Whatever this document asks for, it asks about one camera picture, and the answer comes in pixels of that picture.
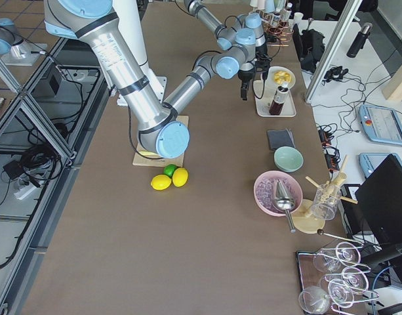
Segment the black monitor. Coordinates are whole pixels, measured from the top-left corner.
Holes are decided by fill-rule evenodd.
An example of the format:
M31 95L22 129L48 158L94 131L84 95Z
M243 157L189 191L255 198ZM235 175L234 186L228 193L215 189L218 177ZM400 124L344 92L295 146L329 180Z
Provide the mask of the black monitor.
M389 261L402 283L402 165L392 154L356 192L359 207L382 250L363 257L370 266Z

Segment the lime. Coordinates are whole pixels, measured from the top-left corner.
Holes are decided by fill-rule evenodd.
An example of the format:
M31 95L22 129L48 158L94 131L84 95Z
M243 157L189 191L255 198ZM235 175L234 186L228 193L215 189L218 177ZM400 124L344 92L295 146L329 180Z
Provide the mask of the lime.
M155 190L164 190L169 187L171 183L172 180L170 179L170 177L161 174L153 177L151 181L151 187Z
M168 164L163 171L164 175L167 175L168 177L172 178L174 171L177 169L177 165L175 164Z
M188 181L189 173L188 170L181 167L174 171L173 173L173 184L176 187L182 187Z

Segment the spoon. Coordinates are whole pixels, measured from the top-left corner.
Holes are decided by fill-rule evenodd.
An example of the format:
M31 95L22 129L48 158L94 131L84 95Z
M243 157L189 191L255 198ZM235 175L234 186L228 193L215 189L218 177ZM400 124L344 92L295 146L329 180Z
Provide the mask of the spoon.
M290 231L291 233L294 233L295 227L292 221L290 210L294 209L295 201L290 192L287 190L287 187L285 187L285 185L279 179L277 180L275 197L272 199L272 203L278 210L285 213Z
M314 21L313 18L309 18L309 19L308 19L308 25L307 25L306 31L308 31L308 29L310 28L310 25L313 23L313 21Z

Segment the wall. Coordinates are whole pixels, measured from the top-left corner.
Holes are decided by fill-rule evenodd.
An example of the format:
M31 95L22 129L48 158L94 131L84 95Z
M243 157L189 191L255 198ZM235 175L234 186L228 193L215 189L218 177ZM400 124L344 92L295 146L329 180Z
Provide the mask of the wall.
M402 0L379 0L378 11L397 36L402 38Z

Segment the bowl of yellow fruit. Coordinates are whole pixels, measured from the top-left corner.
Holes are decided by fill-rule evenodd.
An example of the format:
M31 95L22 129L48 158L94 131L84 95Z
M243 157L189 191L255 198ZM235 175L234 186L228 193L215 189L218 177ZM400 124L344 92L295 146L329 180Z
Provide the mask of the bowl of yellow fruit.
M284 67L271 67L269 69L269 77L276 85L282 85L288 82L288 88L291 89L295 84L295 76L293 72Z

